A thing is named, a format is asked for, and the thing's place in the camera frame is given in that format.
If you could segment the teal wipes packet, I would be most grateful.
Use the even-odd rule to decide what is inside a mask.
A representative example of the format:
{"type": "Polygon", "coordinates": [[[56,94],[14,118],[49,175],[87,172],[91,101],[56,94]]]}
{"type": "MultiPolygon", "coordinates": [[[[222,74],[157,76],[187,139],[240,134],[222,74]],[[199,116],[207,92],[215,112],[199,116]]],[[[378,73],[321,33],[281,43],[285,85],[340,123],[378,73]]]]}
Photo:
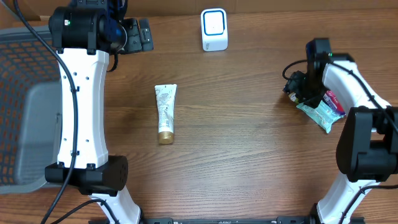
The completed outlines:
{"type": "Polygon", "coordinates": [[[325,130],[327,134],[330,133],[333,123],[343,118],[345,112],[339,108],[339,104],[335,104],[331,100],[321,101],[316,108],[300,103],[296,108],[302,110],[314,122],[325,130]]]}

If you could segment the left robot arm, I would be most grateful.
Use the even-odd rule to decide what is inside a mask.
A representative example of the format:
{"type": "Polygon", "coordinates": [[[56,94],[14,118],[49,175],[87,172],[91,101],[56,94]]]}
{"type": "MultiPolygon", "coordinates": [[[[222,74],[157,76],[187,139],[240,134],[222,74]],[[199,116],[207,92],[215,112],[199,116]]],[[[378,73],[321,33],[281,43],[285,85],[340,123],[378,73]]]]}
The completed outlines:
{"type": "Polygon", "coordinates": [[[133,21],[126,1],[74,1],[49,19],[62,85],[62,135],[52,184],[76,187],[106,214],[107,223],[141,223],[126,187],[128,161],[112,156],[104,135],[104,83],[111,55],[129,53],[133,21]]]}

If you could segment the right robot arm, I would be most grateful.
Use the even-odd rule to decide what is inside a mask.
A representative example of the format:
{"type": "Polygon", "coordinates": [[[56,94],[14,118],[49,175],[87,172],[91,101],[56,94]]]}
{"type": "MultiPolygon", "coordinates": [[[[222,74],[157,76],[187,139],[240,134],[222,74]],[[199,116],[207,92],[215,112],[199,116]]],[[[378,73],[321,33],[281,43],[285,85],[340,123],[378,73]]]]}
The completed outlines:
{"type": "Polygon", "coordinates": [[[346,122],[336,147],[339,173],[327,194],[306,217],[278,218],[279,223],[364,223],[353,212],[372,189],[397,174],[397,108],[382,99],[347,53],[334,54],[327,38],[306,44],[307,71],[287,78],[284,93],[301,109],[316,111],[336,103],[346,122]]]}

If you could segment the purple pad package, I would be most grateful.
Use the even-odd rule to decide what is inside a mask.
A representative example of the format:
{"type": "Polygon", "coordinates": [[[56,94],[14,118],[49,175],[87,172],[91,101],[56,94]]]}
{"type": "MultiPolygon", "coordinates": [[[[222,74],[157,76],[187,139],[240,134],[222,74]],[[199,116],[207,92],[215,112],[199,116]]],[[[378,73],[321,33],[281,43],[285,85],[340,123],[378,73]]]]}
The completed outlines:
{"type": "Polygon", "coordinates": [[[325,94],[323,95],[323,101],[335,112],[336,114],[340,116],[345,115],[345,111],[340,104],[340,102],[337,100],[335,94],[331,90],[327,90],[325,94]]]}

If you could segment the white tube gold cap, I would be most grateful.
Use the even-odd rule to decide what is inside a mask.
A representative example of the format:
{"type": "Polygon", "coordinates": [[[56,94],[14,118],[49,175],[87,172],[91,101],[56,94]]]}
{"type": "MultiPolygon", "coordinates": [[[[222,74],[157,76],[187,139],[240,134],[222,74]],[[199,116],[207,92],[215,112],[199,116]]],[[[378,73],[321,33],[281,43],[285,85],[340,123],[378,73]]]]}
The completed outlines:
{"type": "Polygon", "coordinates": [[[177,85],[156,85],[155,97],[159,116],[159,144],[172,144],[174,141],[174,109],[177,85]]]}

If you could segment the green yellow drink pouch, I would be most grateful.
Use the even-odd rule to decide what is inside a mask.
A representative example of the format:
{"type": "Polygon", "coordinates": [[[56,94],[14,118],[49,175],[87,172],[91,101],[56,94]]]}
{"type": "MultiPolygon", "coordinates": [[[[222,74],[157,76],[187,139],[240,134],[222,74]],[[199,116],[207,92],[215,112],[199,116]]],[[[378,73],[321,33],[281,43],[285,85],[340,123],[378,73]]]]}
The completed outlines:
{"type": "Polygon", "coordinates": [[[290,94],[289,94],[289,98],[290,98],[291,101],[293,101],[293,102],[296,103],[296,104],[299,104],[299,103],[300,103],[300,102],[299,102],[299,99],[296,97],[296,93],[290,93],[290,94]]]}

